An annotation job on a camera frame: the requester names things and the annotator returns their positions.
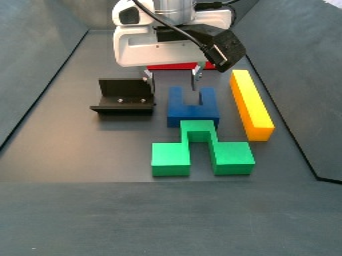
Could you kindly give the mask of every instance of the green u-shaped block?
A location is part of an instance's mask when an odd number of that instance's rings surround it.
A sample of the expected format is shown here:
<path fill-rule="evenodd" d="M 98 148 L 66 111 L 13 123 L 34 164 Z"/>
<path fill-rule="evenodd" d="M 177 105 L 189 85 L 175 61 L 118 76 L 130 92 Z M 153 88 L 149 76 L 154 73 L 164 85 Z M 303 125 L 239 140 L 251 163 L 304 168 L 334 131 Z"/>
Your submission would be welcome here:
<path fill-rule="evenodd" d="M 152 143 L 152 176 L 188 176 L 189 142 L 207 142 L 215 175 L 249 174 L 255 165 L 247 142 L 219 142 L 211 120 L 180 121 L 180 143 Z"/>

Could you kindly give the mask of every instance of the plastic block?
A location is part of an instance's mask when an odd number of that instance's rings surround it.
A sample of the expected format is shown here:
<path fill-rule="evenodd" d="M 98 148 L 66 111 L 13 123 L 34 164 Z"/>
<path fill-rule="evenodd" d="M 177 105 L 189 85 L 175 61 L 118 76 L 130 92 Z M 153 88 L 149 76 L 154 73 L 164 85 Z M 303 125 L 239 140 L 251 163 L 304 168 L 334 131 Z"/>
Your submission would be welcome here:
<path fill-rule="evenodd" d="M 189 151 L 183 143 L 152 144 L 152 175 L 188 176 Z"/>
<path fill-rule="evenodd" d="M 249 141 L 267 141 L 273 124 L 247 70 L 232 70 L 229 85 Z"/>
<path fill-rule="evenodd" d="M 179 127 L 180 120 L 212 120 L 215 127 L 219 125 L 219 109 L 216 92 L 211 87 L 199 90 L 199 105 L 184 105 L 183 88 L 169 87 L 167 127 Z"/>
<path fill-rule="evenodd" d="M 180 121 L 180 143 L 152 144 L 152 175 L 188 176 L 191 142 L 207 142 L 215 175 L 249 174 L 255 165 L 247 142 L 219 142 L 212 120 Z"/>

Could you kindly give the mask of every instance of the dark gray table surface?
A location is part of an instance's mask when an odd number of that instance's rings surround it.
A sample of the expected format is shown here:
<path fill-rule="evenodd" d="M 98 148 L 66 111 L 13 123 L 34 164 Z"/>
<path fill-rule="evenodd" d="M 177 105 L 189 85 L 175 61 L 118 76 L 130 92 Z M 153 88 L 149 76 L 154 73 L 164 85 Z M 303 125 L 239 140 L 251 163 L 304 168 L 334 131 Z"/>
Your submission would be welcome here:
<path fill-rule="evenodd" d="M 315 181 L 248 62 L 236 68 L 251 71 L 276 126 L 251 143 L 252 174 L 215 177 L 199 143 L 191 176 L 153 179 L 150 143 L 179 140 L 168 87 L 197 100 L 188 71 L 154 72 L 152 117 L 100 118 L 96 79 L 122 68 L 110 33 L 86 35 L 0 152 L 1 255 L 340 255 L 342 188 Z M 217 90 L 220 141 L 245 141 L 228 78 L 205 71 L 199 86 Z"/>
<path fill-rule="evenodd" d="M 215 177 L 207 145 L 191 145 L 188 178 L 165 181 L 248 180 L 252 182 L 313 180 L 253 70 L 243 59 L 235 69 L 253 77 L 276 129 L 268 142 L 251 143 L 256 161 L 247 177 Z M 167 128 L 168 87 L 181 85 L 185 103 L 197 104 L 189 70 L 156 71 L 153 115 L 98 116 L 89 110 L 100 101 L 97 78 L 125 77 L 134 68 L 114 63 L 110 32 L 90 32 L 60 71 L 49 90 L 0 152 L 0 180 L 29 182 L 145 182 L 150 176 L 150 144 L 177 142 L 179 129 Z M 204 71 L 197 87 L 217 94 L 220 141 L 247 141 L 228 85 L 231 71 Z"/>

